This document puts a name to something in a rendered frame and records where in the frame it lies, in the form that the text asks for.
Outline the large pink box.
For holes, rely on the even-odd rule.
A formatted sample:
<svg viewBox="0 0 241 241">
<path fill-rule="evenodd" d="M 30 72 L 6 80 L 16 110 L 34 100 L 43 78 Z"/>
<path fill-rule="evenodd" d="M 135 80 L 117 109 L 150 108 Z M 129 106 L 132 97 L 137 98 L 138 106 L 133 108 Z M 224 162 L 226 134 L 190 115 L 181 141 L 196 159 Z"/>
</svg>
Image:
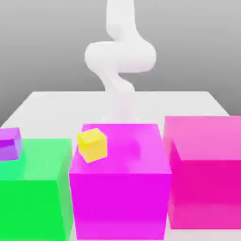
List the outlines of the large pink box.
<svg viewBox="0 0 241 241">
<path fill-rule="evenodd" d="M 166 116 L 172 229 L 241 229 L 241 116 Z"/>
</svg>

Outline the large green box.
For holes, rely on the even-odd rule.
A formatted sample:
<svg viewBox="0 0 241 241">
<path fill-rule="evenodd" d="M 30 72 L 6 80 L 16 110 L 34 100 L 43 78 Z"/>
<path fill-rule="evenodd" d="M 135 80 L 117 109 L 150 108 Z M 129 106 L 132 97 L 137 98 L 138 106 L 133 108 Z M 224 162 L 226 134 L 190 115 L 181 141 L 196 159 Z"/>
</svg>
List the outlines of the large green box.
<svg viewBox="0 0 241 241">
<path fill-rule="evenodd" d="M 73 208 L 70 139 L 24 139 L 19 159 L 0 161 L 0 241 L 69 241 Z"/>
</svg>

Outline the large magenta box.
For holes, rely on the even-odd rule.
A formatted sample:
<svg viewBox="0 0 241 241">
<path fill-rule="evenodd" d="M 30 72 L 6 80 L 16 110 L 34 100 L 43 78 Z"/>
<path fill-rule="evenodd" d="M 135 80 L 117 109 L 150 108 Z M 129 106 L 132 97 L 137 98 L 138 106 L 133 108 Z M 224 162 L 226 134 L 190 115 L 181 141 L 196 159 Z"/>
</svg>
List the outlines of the large magenta box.
<svg viewBox="0 0 241 241">
<path fill-rule="evenodd" d="M 157 124 L 84 124 L 107 137 L 106 158 L 75 152 L 69 172 L 78 240 L 162 240 L 171 170 Z"/>
</svg>

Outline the small yellow cube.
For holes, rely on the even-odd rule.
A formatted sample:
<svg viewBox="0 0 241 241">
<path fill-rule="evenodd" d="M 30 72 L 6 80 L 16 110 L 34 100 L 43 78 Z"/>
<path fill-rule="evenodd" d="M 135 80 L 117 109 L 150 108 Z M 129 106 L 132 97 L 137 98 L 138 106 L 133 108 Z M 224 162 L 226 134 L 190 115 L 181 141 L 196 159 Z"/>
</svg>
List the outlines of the small yellow cube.
<svg viewBox="0 0 241 241">
<path fill-rule="evenodd" d="M 78 149 L 86 163 L 107 157 L 107 137 L 98 129 L 77 134 Z"/>
</svg>

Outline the small purple cube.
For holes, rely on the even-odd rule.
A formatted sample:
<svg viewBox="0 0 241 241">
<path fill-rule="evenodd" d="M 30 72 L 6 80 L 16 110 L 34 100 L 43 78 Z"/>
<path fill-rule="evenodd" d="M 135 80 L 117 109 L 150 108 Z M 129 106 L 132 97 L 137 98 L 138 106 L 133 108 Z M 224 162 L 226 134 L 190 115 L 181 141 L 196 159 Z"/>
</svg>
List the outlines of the small purple cube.
<svg viewBox="0 0 241 241">
<path fill-rule="evenodd" d="M 0 129 L 0 161 L 18 160 L 22 149 L 20 128 Z"/>
</svg>

